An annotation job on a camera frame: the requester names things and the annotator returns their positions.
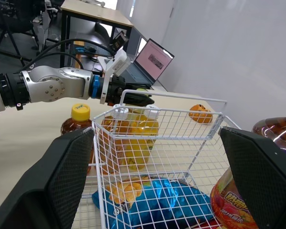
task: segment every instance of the monitor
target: monitor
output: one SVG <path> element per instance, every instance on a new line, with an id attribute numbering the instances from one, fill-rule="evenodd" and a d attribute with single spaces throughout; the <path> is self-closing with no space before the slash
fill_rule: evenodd
<path id="1" fill-rule="evenodd" d="M 148 73 L 153 81 L 156 81 L 173 58 L 174 55 L 149 39 L 135 59 L 135 63 Z"/>

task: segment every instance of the orange juice bottle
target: orange juice bottle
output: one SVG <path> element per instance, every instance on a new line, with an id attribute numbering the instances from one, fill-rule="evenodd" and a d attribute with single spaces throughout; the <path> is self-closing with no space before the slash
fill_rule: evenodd
<path id="1" fill-rule="evenodd" d="M 86 128 L 92 125 L 90 120 L 90 107 L 86 104 L 75 104 L 71 109 L 71 118 L 67 119 L 61 126 L 61 135 L 78 129 Z M 93 145 L 90 154 L 89 163 L 92 163 L 93 159 Z"/>
<path id="2" fill-rule="evenodd" d="M 113 106 L 117 109 L 103 119 L 102 127 L 114 135 L 127 135 L 130 129 L 130 123 L 127 121 L 128 108 L 119 108 L 119 106 L 119 104 Z M 105 131 L 100 131 L 100 158 L 101 163 L 106 164 L 102 166 L 103 173 L 117 172 L 119 165 L 125 164 L 124 147 L 128 142 L 127 139 L 114 139 Z"/>
<path id="3" fill-rule="evenodd" d="M 159 109 L 155 105 L 147 105 L 147 108 Z M 157 136 L 159 133 L 159 123 L 157 121 L 159 111 L 145 110 L 144 114 L 138 115 L 131 122 L 129 135 L 137 136 Z M 131 139 L 126 147 L 126 163 L 131 170 L 139 170 L 145 167 L 149 160 L 150 151 L 153 149 L 155 140 L 153 139 Z"/>

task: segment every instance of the black cable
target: black cable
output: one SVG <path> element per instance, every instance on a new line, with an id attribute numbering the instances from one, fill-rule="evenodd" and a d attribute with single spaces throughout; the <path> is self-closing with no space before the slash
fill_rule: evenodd
<path id="1" fill-rule="evenodd" d="M 76 62 L 80 65 L 81 69 L 84 69 L 80 59 L 78 59 L 76 56 L 71 55 L 70 53 L 66 53 L 66 52 L 51 52 L 48 54 L 44 54 L 41 58 L 39 58 L 38 61 L 40 61 L 42 58 L 45 58 L 47 56 L 53 56 L 53 55 L 66 55 L 66 56 L 70 56 L 71 58 L 73 58 L 74 60 L 76 60 Z"/>
<path id="2" fill-rule="evenodd" d="M 108 51 L 112 56 L 115 55 L 115 52 L 111 51 L 110 49 L 108 49 L 105 46 L 102 46 L 101 44 L 98 44 L 96 42 L 92 42 L 90 40 L 86 40 L 86 39 L 81 39 L 81 38 L 72 38 L 72 39 L 67 39 L 67 40 L 63 40 L 60 42 L 57 42 L 53 45 L 51 45 L 49 48 L 47 48 L 46 50 L 42 51 L 34 60 L 32 60 L 31 62 L 29 62 L 27 65 L 25 65 L 24 67 L 22 67 L 19 72 L 26 70 L 28 67 L 30 67 L 32 64 L 34 64 L 36 61 L 38 61 L 45 53 L 47 53 L 48 51 L 50 51 L 51 49 L 61 45 L 61 44 L 65 44 L 65 43 L 70 43 L 70 42 L 74 42 L 74 41 L 79 41 L 79 42 L 87 42 L 89 44 L 94 44 L 96 46 L 99 46 L 103 49 L 105 49 L 106 51 Z"/>

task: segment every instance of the plastic bottle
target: plastic bottle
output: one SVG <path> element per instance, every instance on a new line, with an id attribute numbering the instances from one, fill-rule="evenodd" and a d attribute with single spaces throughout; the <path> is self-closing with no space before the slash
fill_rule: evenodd
<path id="1" fill-rule="evenodd" d="M 90 107 L 86 104 L 75 104 L 71 109 L 71 118 L 67 119 L 61 125 L 61 135 L 78 129 L 86 128 L 91 125 L 92 121 L 90 120 Z M 92 145 L 89 164 L 92 163 L 93 155 L 94 150 Z"/>
<path id="2" fill-rule="evenodd" d="M 155 105 L 147 105 L 147 108 L 159 109 Z M 159 112 L 156 110 L 145 110 L 144 114 L 138 115 L 131 122 L 130 135 L 137 136 L 157 136 L 159 133 L 159 123 L 157 121 Z M 126 163 L 131 170 L 139 170 L 145 167 L 153 149 L 155 140 L 153 139 L 131 139 L 130 145 L 126 147 Z"/>
<path id="3" fill-rule="evenodd" d="M 261 120 L 252 132 L 270 138 L 286 153 L 286 117 Z M 258 228 L 237 190 L 230 168 L 213 187 L 210 200 L 215 215 L 227 228 Z"/>
<path id="4" fill-rule="evenodd" d="M 102 121 L 102 126 L 108 132 L 115 135 L 127 135 L 130 129 L 130 123 L 127 120 L 128 109 L 119 108 L 119 104 L 114 105 L 117 109 L 106 116 Z M 118 171 L 119 165 L 125 164 L 124 146 L 129 144 L 127 139 L 112 139 L 104 131 L 100 131 L 100 158 L 102 163 L 102 172 L 104 174 L 113 173 Z"/>
<path id="5" fill-rule="evenodd" d="M 253 126 L 252 132 L 270 138 L 286 153 L 286 117 L 261 120 Z"/>

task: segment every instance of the black chair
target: black chair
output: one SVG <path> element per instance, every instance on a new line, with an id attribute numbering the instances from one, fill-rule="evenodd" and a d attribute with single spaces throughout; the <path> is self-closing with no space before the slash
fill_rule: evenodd
<path id="1" fill-rule="evenodd" d="M 9 35 L 10 40 L 11 40 L 11 42 L 15 48 L 15 51 L 17 53 L 17 54 L 13 54 L 11 52 L 0 50 L 0 54 L 6 55 L 9 57 L 13 57 L 16 59 L 20 59 L 21 64 L 23 66 L 25 65 L 24 61 L 31 61 L 31 59 L 21 56 L 19 49 L 17 47 L 17 44 L 16 44 L 16 42 L 13 38 L 13 35 L 12 35 L 13 33 L 24 33 L 27 35 L 34 36 L 35 39 L 37 39 L 37 36 L 36 36 L 35 31 L 33 29 L 33 24 L 31 23 L 30 19 L 29 18 L 19 19 L 19 18 L 11 17 L 9 15 L 5 15 L 5 14 L 3 14 L 1 7 L 0 7 L 0 29 L 2 29 L 2 33 L 0 35 L 0 43 L 1 43 L 4 35 L 7 33 Z"/>

